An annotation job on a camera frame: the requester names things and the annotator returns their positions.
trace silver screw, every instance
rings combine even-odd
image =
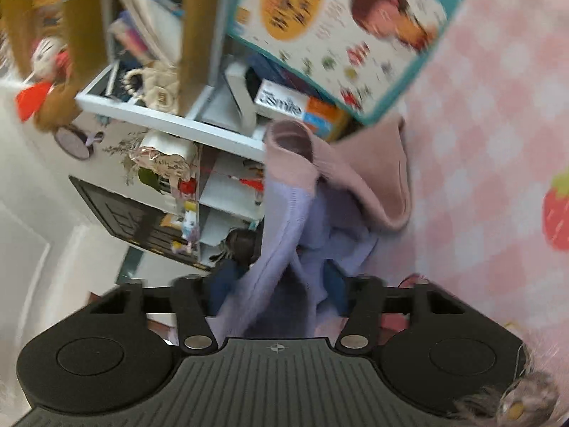
[[[192,350],[203,350],[212,344],[212,339],[207,335],[191,335],[184,340],[184,345]]]
[[[342,344],[342,346],[346,348],[352,348],[354,350],[357,350],[359,348],[366,347],[369,343],[369,340],[365,338],[363,335],[350,334],[342,337],[340,343]]]

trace brown plush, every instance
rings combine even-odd
[[[73,82],[57,85],[47,95],[42,106],[33,116],[33,123],[39,131],[54,132],[69,125],[81,113],[75,95],[79,88]]]

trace beige handbag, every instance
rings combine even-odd
[[[142,94],[138,93],[130,83],[130,79],[135,75],[142,76]],[[180,82],[175,69],[167,67],[160,61],[154,61],[149,66],[128,71],[122,83],[129,94],[142,99],[146,107],[177,114]]]

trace illustrated poster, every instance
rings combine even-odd
[[[446,20],[437,0],[239,0],[232,31],[368,116]]]

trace clothing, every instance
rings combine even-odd
[[[261,256],[211,321],[218,341],[308,337],[334,312],[324,261],[362,273],[378,232],[409,219],[402,126],[401,117],[389,116],[335,146],[301,122],[269,126]]]

